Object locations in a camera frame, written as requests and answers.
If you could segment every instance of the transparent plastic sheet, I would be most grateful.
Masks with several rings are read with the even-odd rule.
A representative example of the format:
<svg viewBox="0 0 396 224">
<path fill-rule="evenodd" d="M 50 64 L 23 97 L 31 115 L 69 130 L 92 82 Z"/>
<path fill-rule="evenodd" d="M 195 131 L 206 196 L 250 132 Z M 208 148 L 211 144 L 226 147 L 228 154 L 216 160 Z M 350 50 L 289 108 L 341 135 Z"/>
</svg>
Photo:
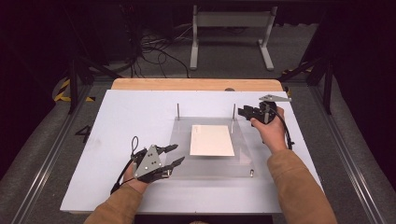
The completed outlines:
<svg viewBox="0 0 396 224">
<path fill-rule="evenodd" d="M 233 144 L 234 156 L 191 156 L 192 125 L 227 125 Z M 253 159 L 250 156 L 237 119 L 233 121 L 230 118 L 175 118 L 170 144 L 178 144 L 178 148 L 167 153 L 166 164 L 170 164 L 183 156 L 186 157 L 181 165 L 174 169 L 173 178 L 251 178 L 250 171 L 254 171 Z"/>
</svg>

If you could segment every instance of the forearm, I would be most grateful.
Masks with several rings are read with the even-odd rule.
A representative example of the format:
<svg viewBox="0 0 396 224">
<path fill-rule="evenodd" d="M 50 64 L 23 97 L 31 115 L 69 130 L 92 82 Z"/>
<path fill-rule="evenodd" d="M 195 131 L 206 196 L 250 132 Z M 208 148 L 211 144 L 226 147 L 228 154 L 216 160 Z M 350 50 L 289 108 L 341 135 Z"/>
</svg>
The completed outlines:
<svg viewBox="0 0 396 224">
<path fill-rule="evenodd" d="M 326 196 L 294 152 L 278 151 L 267 163 L 288 223 L 336 223 Z"/>
<path fill-rule="evenodd" d="M 128 185 L 122 185 L 102 204 L 96 207 L 84 223 L 132 223 L 142 201 L 142 194 Z"/>
</svg>

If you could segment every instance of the white stand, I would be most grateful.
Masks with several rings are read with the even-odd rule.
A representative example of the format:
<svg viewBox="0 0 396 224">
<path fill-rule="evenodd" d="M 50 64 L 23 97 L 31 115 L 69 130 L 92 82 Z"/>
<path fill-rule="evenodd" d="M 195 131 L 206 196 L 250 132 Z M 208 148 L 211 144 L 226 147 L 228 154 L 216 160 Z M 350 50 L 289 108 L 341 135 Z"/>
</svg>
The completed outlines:
<svg viewBox="0 0 396 224">
<path fill-rule="evenodd" d="M 274 24 L 277 7 L 272 7 L 271 12 L 198 12 L 197 6 L 192 13 L 192 49 L 190 69 L 196 70 L 198 64 L 198 27 L 264 27 L 264 39 L 259 39 L 262 57 L 269 71 L 274 70 L 274 65 L 268 53 L 267 43 Z"/>
</svg>

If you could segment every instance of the wooden edge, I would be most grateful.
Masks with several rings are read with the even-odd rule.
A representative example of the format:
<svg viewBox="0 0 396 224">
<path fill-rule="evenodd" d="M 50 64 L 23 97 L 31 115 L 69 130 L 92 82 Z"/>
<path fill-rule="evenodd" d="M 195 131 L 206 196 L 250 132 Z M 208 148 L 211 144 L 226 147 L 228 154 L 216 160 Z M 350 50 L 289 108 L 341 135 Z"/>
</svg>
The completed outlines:
<svg viewBox="0 0 396 224">
<path fill-rule="evenodd" d="M 117 78 L 111 90 L 130 91 L 283 91 L 276 79 Z"/>
</svg>

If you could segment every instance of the white tabletop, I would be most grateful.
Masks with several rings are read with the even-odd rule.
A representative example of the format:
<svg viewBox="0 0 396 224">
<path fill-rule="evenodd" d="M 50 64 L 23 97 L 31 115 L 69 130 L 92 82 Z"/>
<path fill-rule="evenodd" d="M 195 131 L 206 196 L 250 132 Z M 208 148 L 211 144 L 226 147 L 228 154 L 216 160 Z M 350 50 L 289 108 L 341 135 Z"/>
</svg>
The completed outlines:
<svg viewBox="0 0 396 224">
<path fill-rule="evenodd" d="M 287 97 L 283 91 L 107 91 L 91 136 L 70 182 L 62 211 L 91 212 L 104 202 L 131 155 L 136 135 L 139 147 L 168 146 L 177 104 L 181 117 L 232 118 L 233 104 L 259 105 L 266 94 Z M 320 185 L 290 103 L 285 109 L 293 151 Z M 255 177 L 173 178 L 156 181 L 145 192 L 138 214 L 272 214 L 281 212 L 276 186 L 266 161 L 270 152 L 256 129 L 235 115 L 254 161 Z"/>
</svg>

